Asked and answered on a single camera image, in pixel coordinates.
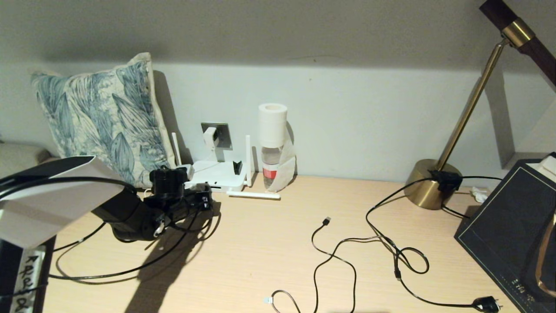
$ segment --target blue leaf pattern pillow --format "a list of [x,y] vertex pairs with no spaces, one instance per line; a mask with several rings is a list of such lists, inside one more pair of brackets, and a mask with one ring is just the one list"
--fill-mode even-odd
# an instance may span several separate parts
[[140,188],[151,186],[150,171],[175,167],[149,53],[109,71],[71,77],[35,72],[31,81],[61,157],[96,155]]

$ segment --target wooden desk surface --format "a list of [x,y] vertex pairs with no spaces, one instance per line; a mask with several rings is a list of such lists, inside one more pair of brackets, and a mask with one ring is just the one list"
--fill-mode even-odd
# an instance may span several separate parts
[[[313,270],[327,258],[312,247],[313,231],[324,218],[332,218],[315,238],[316,245],[326,251],[346,237],[372,236],[365,213],[400,187],[398,183],[297,177],[280,193],[280,201],[213,193],[221,202],[221,221],[208,240],[197,243],[186,237],[168,257],[138,275],[123,276],[131,279],[119,283],[86,285],[50,279],[44,312],[273,312],[264,298],[276,289],[290,292],[301,312],[312,312]],[[262,190],[259,175],[251,191]],[[449,203],[462,213],[476,205],[468,194],[456,194]],[[418,208],[400,198],[374,211],[370,219],[398,246],[415,247],[427,255],[427,274],[400,268],[406,284],[419,296],[470,304],[477,297],[492,295],[504,306],[502,312],[518,312],[453,238],[459,218]],[[56,245],[77,240],[100,223],[89,214],[61,232]],[[160,255],[160,248],[171,247],[179,235],[168,232],[145,251],[147,242],[121,243],[105,227],[67,253],[60,266],[72,276],[127,270],[143,264],[149,255],[149,260]],[[429,305],[412,297],[394,277],[393,258],[380,243],[346,243],[338,255],[357,269],[355,312],[476,312]],[[414,261],[416,268],[423,268],[418,257]],[[51,272],[58,273],[54,263]],[[353,272],[348,265],[332,260],[319,269],[317,282],[319,312],[351,310]],[[295,312],[286,295],[278,294],[274,301],[282,313]]]

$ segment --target white cable connector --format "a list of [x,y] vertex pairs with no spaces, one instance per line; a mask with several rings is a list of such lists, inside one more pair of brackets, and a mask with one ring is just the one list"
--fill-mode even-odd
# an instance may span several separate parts
[[210,151],[214,151],[220,142],[218,133],[216,132],[216,127],[207,128],[207,130],[203,133],[203,140],[205,141],[205,146]]

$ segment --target white wall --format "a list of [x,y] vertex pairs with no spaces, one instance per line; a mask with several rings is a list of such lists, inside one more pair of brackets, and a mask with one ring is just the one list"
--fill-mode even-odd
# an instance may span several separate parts
[[[507,2],[555,53],[556,3]],[[229,123],[226,156],[241,159],[257,105],[272,101],[290,108],[300,174],[403,181],[415,161],[439,156],[499,40],[481,1],[129,3],[3,5],[3,140],[54,151],[29,67],[72,75],[150,51],[165,119],[170,128],[176,119],[194,160],[206,156],[203,121]],[[520,147],[551,119],[554,91],[511,48],[497,71]],[[450,162],[465,174],[503,173],[485,96]]]

